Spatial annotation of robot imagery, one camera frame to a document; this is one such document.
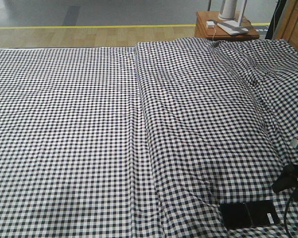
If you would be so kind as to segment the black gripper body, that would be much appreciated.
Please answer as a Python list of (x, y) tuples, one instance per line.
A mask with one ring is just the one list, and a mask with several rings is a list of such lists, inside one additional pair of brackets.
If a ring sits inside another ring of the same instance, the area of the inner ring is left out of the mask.
[[(288, 188), (298, 188), (298, 165), (286, 165), (277, 180), (273, 182), (273, 191), (278, 193)], [(294, 201), (298, 201), (298, 189), (293, 193)]]

